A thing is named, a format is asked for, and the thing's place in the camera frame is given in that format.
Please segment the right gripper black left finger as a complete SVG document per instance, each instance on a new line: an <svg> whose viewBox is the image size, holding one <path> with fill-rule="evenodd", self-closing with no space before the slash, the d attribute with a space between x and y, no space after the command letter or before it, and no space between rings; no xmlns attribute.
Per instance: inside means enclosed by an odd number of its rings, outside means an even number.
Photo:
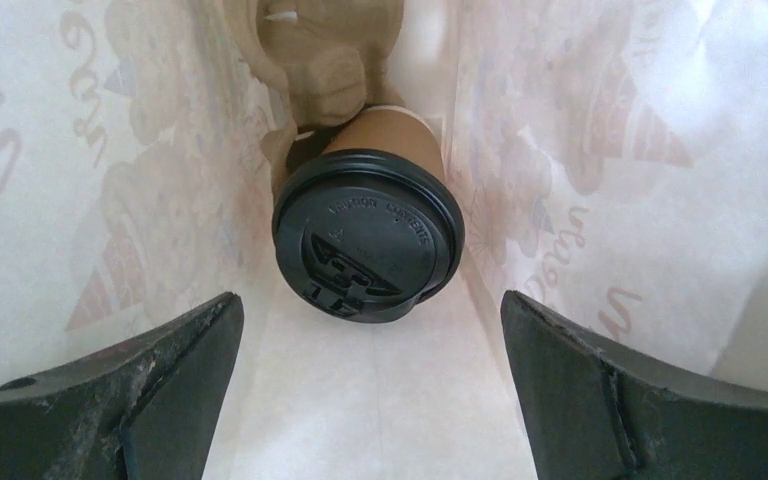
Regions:
<svg viewBox="0 0 768 480"><path fill-rule="evenodd" d="M0 386L0 479L199 479L244 326L231 292Z"/></svg>

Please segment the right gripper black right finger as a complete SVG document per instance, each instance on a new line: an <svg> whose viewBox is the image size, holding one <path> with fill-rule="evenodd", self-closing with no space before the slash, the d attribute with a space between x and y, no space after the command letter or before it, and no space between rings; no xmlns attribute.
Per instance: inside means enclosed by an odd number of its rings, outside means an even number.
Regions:
<svg viewBox="0 0 768 480"><path fill-rule="evenodd" d="M501 324L541 479L768 479L768 392L657 360L508 291Z"/></svg>

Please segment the beige paper bag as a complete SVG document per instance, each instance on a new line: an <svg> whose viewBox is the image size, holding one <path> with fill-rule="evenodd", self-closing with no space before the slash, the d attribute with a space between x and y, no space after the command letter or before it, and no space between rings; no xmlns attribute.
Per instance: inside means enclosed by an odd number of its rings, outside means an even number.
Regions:
<svg viewBox="0 0 768 480"><path fill-rule="evenodd" d="M464 257L359 325L282 279L273 29L381 46ZM768 1L0 1L0 386L232 291L207 479L535 479L509 290L768 391Z"/></svg>

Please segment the black cup lid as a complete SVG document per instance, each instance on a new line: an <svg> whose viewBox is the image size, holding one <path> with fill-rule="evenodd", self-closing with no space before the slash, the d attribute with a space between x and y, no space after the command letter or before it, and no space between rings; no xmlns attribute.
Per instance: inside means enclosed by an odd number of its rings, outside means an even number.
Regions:
<svg viewBox="0 0 768 480"><path fill-rule="evenodd" d="M448 188L380 150L323 154L281 187L272 216L279 270L315 309L343 320L398 320L453 278L465 242Z"/></svg>

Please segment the brown pulp carrier single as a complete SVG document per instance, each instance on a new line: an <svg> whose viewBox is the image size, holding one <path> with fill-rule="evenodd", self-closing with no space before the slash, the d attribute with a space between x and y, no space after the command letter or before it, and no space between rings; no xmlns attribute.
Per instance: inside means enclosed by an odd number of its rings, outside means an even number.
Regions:
<svg viewBox="0 0 768 480"><path fill-rule="evenodd" d="M279 118L261 141L272 190L290 175L301 133L342 125L363 108L398 105L388 60L401 32L401 1L226 1L225 19Z"/></svg>

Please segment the brown paper coffee cup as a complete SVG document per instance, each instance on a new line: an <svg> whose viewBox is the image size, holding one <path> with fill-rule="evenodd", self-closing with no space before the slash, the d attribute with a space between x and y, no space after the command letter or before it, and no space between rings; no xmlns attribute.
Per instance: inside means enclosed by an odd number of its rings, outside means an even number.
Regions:
<svg viewBox="0 0 768 480"><path fill-rule="evenodd" d="M382 105L363 110L336 134L324 153L349 149L394 154L445 180L440 142L420 116L403 107Z"/></svg>

